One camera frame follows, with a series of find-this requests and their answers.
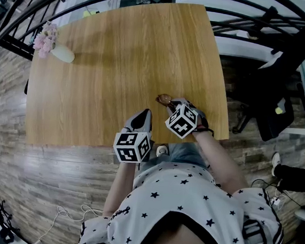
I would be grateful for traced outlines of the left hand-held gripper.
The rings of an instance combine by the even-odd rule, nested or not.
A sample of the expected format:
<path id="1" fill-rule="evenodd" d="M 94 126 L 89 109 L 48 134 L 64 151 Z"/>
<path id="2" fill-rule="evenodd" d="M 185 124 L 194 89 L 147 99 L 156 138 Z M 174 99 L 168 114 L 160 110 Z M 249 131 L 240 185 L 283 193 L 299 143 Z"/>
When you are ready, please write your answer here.
<path id="1" fill-rule="evenodd" d="M 113 144 L 119 162 L 141 163 L 151 150 L 151 131 L 150 109 L 146 108 L 126 120 L 122 132 L 116 133 Z"/>

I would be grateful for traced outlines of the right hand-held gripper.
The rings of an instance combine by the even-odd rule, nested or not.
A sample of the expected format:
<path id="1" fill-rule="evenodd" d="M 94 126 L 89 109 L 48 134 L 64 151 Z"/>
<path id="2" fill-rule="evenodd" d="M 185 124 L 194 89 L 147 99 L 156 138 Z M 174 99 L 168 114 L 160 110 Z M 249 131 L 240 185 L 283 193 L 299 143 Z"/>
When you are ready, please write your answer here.
<path id="1" fill-rule="evenodd" d="M 193 132 L 209 130 L 209 124 L 203 111 L 198 110 L 185 98 L 173 98 L 167 106 L 169 118 L 165 124 L 180 139 Z"/>

